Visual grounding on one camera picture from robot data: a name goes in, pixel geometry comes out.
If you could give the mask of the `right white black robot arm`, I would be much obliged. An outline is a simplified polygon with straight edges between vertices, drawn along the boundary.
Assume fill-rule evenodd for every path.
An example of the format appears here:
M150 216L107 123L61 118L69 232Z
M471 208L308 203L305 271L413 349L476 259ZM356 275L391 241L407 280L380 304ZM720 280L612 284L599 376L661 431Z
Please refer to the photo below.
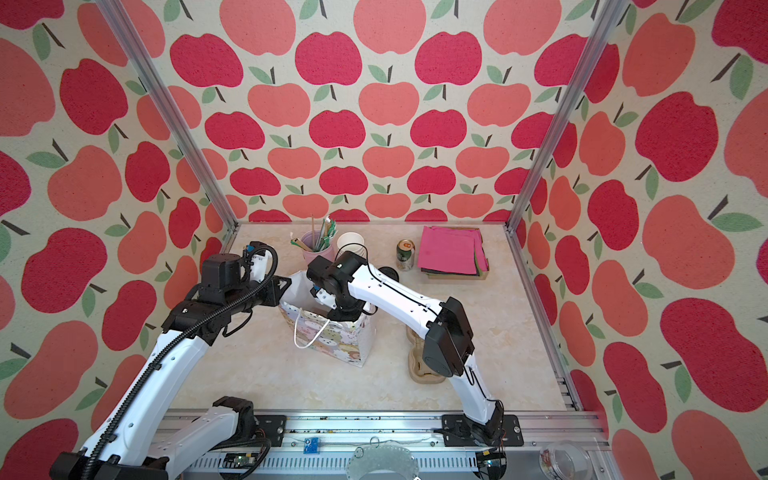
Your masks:
M502 444L505 408L482 378L473 330L458 299L420 294L400 283L395 269L378 269L349 251L335 260L315 258L306 277L317 289L315 299L330 308L332 320L356 320L374 307L412 330L423 340L423 362L447 378L461 400L463 425L457 435L476 445Z

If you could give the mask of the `white patterned paper gift bag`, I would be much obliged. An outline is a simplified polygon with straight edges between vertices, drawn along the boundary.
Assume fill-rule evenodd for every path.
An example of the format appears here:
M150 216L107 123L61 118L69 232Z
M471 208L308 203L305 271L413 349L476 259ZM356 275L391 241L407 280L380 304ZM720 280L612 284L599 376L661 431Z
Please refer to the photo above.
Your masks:
M280 301L281 314L292 331L294 346L312 349L346 364L362 368L373 350L376 327L370 315L353 322L330 319L330 309L312 295L306 271L290 276L291 285Z

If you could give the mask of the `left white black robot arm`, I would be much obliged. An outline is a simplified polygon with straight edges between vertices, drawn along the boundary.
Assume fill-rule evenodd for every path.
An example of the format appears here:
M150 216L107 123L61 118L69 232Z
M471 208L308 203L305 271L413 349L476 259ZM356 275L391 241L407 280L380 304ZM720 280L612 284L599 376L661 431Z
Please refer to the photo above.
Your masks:
M259 241L241 254L204 261L200 282L174 306L140 373L107 419L78 452L54 461L53 479L177 479L211 450L255 448L241 478L266 459L272 441L259 425L252 402L223 396L165 444L153 438L195 365L220 337L235 333L234 315L276 307L291 281L277 275L276 250Z

